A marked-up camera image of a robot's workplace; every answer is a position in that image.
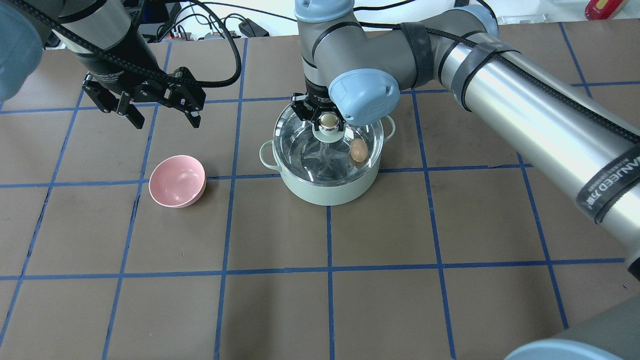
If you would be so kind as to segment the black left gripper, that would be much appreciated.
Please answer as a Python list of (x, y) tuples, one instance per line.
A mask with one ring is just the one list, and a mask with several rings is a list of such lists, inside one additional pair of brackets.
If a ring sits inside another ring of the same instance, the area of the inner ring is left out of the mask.
[[(128, 30), (118, 43), (112, 44), (105, 51), (140, 68), (166, 75), (137, 30)], [(154, 102), (185, 114), (194, 129), (200, 127), (200, 111), (206, 100), (206, 93), (201, 87), (153, 79), (123, 68), (120, 64), (103, 59), (86, 49), (75, 52), (75, 55), (87, 68), (82, 89), (101, 112), (116, 112), (130, 121), (135, 129), (141, 130), (144, 127), (144, 116), (133, 104)]]

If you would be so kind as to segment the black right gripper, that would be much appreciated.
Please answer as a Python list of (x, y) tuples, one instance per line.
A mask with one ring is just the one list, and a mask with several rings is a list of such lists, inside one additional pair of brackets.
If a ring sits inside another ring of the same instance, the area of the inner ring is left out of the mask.
[[(304, 93), (292, 93), (292, 110), (300, 121), (317, 123), (320, 116), (333, 114), (333, 100), (326, 86), (306, 82)], [(342, 133), (345, 127), (346, 121), (338, 118), (334, 130)]]

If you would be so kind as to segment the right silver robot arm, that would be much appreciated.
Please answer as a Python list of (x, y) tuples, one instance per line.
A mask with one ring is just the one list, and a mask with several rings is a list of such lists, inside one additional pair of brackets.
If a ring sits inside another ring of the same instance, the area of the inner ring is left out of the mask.
[(498, 39), (484, 2), (419, 22), (371, 23), (368, 39), (352, 0), (297, 0), (294, 14), (307, 94), (291, 105), (314, 125), (372, 125), (401, 91), (437, 80), (527, 157), (591, 223), (627, 250), (639, 276), (639, 130)]

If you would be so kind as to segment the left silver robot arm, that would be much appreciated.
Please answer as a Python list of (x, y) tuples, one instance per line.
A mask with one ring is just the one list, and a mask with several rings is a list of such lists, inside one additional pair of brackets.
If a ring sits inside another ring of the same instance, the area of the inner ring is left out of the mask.
[(13, 98), (38, 68), (51, 34), (87, 69), (82, 91), (103, 113), (137, 129), (137, 103), (156, 103), (201, 125), (206, 94), (186, 67), (167, 73), (120, 0), (3, 0), (1, 100)]

